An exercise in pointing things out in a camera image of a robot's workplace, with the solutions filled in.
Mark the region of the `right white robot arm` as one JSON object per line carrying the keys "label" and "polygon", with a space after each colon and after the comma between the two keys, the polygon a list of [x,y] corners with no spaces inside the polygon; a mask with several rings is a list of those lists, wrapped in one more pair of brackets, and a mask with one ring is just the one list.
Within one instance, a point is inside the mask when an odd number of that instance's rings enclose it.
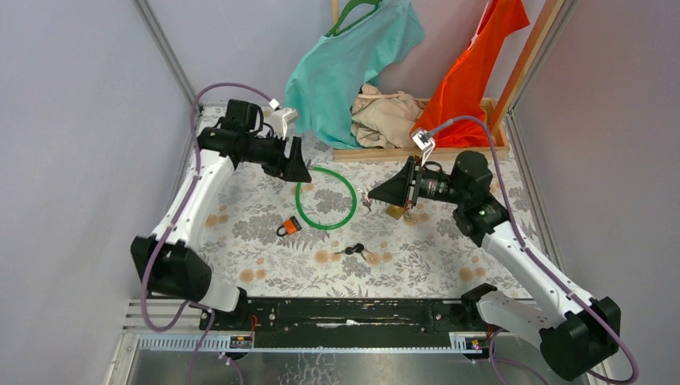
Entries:
{"label": "right white robot arm", "polygon": [[621,309],[609,297],[596,299],[556,268],[491,194],[492,179],[479,152],[461,152],[449,174],[435,162],[422,164],[410,156],[368,197],[405,209],[418,199],[454,204],[459,231],[499,261],[536,302],[525,305],[483,284],[462,296],[463,325],[504,328],[538,348],[555,374],[573,381],[618,352]]}

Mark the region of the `black headed keys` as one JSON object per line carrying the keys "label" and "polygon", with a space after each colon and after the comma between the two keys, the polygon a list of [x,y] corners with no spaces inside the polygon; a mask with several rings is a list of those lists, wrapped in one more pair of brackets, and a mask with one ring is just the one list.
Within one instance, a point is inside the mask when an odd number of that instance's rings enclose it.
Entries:
{"label": "black headed keys", "polygon": [[363,244],[357,243],[356,245],[347,246],[346,248],[334,253],[334,255],[359,255],[364,261],[367,261],[365,255],[366,248]]}

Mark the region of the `brass padlock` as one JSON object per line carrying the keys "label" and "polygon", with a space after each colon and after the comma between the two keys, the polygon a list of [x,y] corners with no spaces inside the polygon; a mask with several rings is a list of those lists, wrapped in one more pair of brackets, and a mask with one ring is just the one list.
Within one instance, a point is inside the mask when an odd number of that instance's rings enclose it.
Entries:
{"label": "brass padlock", "polygon": [[386,210],[386,214],[395,220],[399,220],[403,216],[404,212],[405,208],[397,205],[388,205]]}

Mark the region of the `small silver key pair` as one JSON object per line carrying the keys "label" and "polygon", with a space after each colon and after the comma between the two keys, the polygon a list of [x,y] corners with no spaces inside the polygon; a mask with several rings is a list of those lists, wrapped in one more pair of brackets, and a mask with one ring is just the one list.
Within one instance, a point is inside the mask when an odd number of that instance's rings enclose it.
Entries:
{"label": "small silver key pair", "polygon": [[370,213],[372,211],[372,203],[371,199],[368,197],[368,192],[360,188],[357,188],[356,191],[362,206]]}

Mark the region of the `orange black small padlock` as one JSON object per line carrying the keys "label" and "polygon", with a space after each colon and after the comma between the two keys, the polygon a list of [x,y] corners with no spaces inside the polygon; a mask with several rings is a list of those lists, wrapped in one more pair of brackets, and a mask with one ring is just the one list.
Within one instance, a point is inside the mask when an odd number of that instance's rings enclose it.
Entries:
{"label": "orange black small padlock", "polygon": [[301,229],[302,225],[300,224],[299,220],[295,216],[292,216],[285,220],[282,225],[277,228],[276,235],[278,237],[286,237],[300,231]]}

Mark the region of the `beige crumpled cloth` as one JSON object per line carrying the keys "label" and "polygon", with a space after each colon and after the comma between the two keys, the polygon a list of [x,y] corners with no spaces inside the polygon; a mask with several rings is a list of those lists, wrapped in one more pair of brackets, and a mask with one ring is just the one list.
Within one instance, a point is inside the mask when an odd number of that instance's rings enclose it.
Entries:
{"label": "beige crumpled cloth", "polygon": [[404,91],[383,94],[364,83],[350,107],[351,133],[364,148],[413,148],[411,129],[425,107]]}

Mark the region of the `wooden tray frame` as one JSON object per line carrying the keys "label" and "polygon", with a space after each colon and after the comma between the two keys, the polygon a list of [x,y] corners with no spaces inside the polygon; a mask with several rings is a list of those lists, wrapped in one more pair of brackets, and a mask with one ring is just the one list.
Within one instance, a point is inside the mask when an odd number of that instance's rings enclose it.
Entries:
{"label": "wooden tray frame", "polygon": [[[510,153],[510,143],[508,132],[504,117],[508,113],[508,106],[506,103],[497,103],[492,98],[483,98],[480,102],[481,108],[484,110],[487,118],[487,125],[492,130],[492,136],[495,141],[495,154],[499,160],[504,160]],[[492,160],[492,150],[489,147],[475,147],[465,148],[466,150],[476,151],[484,154],[489,160]],[[464,148],[440,148],[437,147],[429,159],[433,161],[452,161],[459,153],[465,150]],[[419,150],[417,148],[365,148],[365,149],[350,149],[341,150],[335,149],[333,159],[335,162],[351,163],[351,162],[388,162],[388,161],[405,161],[409,156],[417,156]]]}

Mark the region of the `orange shirt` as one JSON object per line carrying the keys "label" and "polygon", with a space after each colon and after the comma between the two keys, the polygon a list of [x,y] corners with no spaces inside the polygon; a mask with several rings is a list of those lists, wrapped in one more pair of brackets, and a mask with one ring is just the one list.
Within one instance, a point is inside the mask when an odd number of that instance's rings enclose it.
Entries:
{"label": "orange shirt", "polygon": [[481,101],[504,40],[529,24],[521,0],[488,1],[471,42],[449,68],[412,131],[429,132],[459,116],[485,121]]}

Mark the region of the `green clothes hanger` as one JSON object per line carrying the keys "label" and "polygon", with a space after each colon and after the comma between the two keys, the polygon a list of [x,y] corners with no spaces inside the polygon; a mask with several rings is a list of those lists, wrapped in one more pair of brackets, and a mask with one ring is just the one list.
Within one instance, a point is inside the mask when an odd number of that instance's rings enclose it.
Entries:
{"label": "green clothes hanger", "polygon": [[375,13],[380,0],[331,0],[331,27],[325,37],[337,37]]}

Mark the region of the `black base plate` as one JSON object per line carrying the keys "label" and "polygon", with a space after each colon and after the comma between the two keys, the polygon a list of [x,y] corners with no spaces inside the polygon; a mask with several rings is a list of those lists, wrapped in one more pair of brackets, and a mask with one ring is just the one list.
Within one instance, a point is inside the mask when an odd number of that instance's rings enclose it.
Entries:
{"label": "black base plate", "polygon": [[273,349],[444,348],[450,334],[492,330],[464,302],[437,298],[244,298],[231,312],[202,312],[199,327]]}

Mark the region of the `teal shirt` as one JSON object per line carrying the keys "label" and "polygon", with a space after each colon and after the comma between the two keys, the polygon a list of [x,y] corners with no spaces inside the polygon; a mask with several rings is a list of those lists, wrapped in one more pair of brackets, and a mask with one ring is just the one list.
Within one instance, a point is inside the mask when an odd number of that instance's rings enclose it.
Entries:
{"label": "teal shirt", "polygon": [[409,1],[382,1],[378,9],[337,36],[322,36],[285,86],[284,105],[298,112],[295,128],[333,148],[355,149],[353,102],[365,83],[402,62],[425,32]]}

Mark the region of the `floral table mat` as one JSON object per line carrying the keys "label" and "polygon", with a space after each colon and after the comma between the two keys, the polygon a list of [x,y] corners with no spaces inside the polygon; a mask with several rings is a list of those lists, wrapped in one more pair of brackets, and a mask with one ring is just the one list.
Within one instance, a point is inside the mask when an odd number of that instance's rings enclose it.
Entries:
{"label": "floral table mat", "polygon": [[[197,252],[224,283],[253,297],[457,298],[482,283],[528,297],[500,262],[460,233],[452,205],[421,200],[399,220],[382,202],[371,200],[370,213],[362,206],[356,189],[368,192],[401,162],[337,163],[310,134],[302,154],[311,183],[297,186],[241,164],[211,205]],[[302,229],[278,237],[292,216]],[[334,255],[357,243],[367,261]]]}

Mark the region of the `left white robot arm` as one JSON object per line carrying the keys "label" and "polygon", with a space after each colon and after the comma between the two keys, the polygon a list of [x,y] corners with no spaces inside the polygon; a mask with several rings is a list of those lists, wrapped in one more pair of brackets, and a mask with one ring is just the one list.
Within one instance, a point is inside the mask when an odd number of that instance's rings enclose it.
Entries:
{"label": "left white robot arm", "polygon": [[301,138],[286,136],[297,119],[291,107],[278,107],[266,119],[258,105],[231,99],[215,125],[198,130],[196,155],[170,208],[150,236],[131,244],[144,290],[216,309],[231,330],[247,323],[239,288],[220,280],[197,249],[208,211],[239,164],[258,164],[264,174],[288,182],[311,181]]}

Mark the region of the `wooden post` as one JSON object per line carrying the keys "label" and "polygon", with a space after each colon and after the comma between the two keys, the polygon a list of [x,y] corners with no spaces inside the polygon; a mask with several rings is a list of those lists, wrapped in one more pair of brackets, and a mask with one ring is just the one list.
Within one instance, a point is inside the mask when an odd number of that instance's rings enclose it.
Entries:
{"label": "wooden post", "polygon": [[511,102],[517,96],[521,84],[526,80],[538,51],[564,4],[565,0],[548,0],[542,6],[493,114],[488,120],[488,126],[493,136],[500,130],[502,119],[508,112]]}

